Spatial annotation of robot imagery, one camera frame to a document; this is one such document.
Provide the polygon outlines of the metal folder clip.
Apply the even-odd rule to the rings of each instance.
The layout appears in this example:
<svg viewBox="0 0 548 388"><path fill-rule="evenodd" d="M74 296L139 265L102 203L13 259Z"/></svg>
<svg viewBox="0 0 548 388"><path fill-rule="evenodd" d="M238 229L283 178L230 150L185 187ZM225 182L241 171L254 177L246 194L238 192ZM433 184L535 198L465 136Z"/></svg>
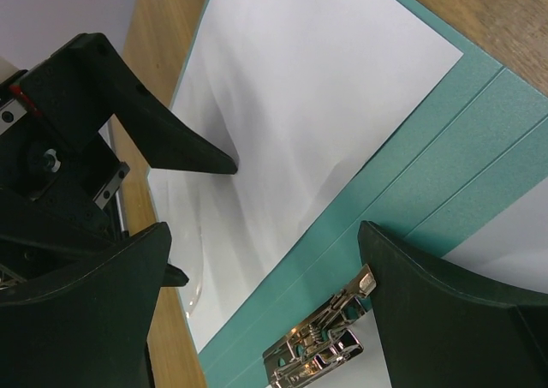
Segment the metal folder clip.
<svg viewBox="0 0 548 388"><path fill-rule="evenodd" d="M263 353L272 387L305 387L363 351L350 326L369 309L376 288L369 265Z"/></svg>

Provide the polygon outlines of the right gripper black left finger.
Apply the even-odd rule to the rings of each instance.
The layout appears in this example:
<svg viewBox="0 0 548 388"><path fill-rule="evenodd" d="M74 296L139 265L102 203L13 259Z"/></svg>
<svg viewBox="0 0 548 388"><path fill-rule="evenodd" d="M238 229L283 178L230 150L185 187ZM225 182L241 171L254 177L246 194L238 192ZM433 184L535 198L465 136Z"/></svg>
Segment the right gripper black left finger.
<svg viewBox="0 0 548 388"><path fill-rule="evenodd" d="M156 223L1 293L3 387L136 387L170 252Z"/></svg>

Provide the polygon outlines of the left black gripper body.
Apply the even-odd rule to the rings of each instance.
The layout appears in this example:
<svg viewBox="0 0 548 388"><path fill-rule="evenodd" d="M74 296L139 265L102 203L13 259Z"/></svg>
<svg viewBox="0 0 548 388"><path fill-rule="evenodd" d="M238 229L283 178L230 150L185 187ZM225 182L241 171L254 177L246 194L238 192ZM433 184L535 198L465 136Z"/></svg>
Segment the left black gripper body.
<svg viewBox="0 0 548 388"><path fill-rule="evenodd" d="M101 134L61 148L11 86L1 83L1 283L41 277L128 237L116 191L129 167Z"/></svg>

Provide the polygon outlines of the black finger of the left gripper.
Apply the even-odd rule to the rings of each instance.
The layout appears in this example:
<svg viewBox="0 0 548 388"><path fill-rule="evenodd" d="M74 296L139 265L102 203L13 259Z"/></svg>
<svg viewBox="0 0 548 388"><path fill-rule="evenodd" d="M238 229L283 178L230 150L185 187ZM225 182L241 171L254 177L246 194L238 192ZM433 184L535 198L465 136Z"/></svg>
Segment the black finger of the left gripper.
<svg viewBox="0 0 548 388"><path fill-rule="evenodd" d="M164 272L165 287L184 287L189 281L187 274L180 268L167 264Z"/></svg>
<svg viewBox="0 0 548 388"><path fill-rule="evenodd" d="M134 75L102 33L81 33L19 79L33 116L68 152L82 152L116 116L155 169L234 175L235 160L196 134Z"/></svg>

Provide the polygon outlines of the white paper sheet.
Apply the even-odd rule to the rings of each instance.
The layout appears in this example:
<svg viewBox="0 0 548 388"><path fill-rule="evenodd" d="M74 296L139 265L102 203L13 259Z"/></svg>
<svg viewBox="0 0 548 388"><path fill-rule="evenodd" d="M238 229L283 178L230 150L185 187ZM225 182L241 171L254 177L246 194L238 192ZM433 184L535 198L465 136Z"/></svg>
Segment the white paper sheet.
<svg viewBox="0 0 548 388"><path fill-rule="evenodd" d="M203 349L462 53L397 0L208 0L172 110L233 176L151 170Z"/></svg>

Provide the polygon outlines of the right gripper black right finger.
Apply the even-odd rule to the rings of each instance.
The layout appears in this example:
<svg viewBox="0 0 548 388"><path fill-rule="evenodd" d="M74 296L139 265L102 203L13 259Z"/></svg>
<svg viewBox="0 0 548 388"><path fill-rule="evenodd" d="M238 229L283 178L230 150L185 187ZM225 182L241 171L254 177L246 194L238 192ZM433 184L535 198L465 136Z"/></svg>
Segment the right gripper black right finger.
<svg viewBox="0 0 548 388"><path fill-rule="evenodd" d="M363 264L394 387L545 387L547 296L468 271L369 221Z"/></svg>

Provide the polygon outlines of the teal paper folder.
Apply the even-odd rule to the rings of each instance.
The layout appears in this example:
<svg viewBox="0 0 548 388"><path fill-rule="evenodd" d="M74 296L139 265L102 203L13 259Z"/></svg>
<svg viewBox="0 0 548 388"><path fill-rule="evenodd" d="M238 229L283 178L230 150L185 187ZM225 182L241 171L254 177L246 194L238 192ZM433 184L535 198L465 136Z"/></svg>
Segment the teal paper folder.
<svg viewBox="0 0 548 388"><path fill-rule="evenodd" d="M415 0L397 0L462 57L221 330L198 350L210 387L272 387L263 353L362 266L369 221L435 257L547 291L547 98ZM318 387L394 387L371 297L363 351Z"/></svg>

